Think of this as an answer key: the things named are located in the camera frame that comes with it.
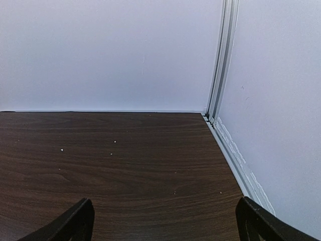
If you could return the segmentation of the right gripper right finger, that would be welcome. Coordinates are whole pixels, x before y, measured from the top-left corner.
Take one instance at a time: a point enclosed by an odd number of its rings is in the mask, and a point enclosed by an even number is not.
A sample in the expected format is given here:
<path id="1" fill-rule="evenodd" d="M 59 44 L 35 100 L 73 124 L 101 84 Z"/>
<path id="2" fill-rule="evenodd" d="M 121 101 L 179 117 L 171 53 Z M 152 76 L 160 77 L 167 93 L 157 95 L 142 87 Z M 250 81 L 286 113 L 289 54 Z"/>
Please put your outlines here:
<path id="1" fill-rule="evenodd" d="M 281 221 L 249 197 L 240 198 L 235 213 L 240 240 L 316 240 Z"/>

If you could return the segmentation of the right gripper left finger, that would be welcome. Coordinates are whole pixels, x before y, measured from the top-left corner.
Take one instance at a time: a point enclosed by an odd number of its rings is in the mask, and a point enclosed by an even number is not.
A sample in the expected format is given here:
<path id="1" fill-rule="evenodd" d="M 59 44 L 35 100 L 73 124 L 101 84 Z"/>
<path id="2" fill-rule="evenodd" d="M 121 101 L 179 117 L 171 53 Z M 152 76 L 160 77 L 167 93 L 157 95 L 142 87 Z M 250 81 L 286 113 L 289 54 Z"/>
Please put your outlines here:
<path id="1" fill-rule="evenodd" d="M 94 218 L 92 201 L 83 198 L 51 223 L 20 240 L 91 240 Z"/>

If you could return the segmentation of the right aluminium frame post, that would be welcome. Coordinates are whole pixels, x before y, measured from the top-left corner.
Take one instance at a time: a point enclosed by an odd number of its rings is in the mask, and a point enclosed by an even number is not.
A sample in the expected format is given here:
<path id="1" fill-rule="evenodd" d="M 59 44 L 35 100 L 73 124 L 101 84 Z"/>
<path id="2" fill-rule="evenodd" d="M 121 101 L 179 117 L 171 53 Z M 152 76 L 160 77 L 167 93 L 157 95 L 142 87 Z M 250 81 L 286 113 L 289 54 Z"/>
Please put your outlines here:
<path id="1" fill-rule="evenodd" d="M 238 0 L 223 1 L 223 9 L 219 31 L 219 41 L 212 78 L 209 101 L 205 116 L 211 125 L 217 122 L 223 92 L 228 75 L 231 53 L 234 44 L 234 35 L 237 25 Z"/>

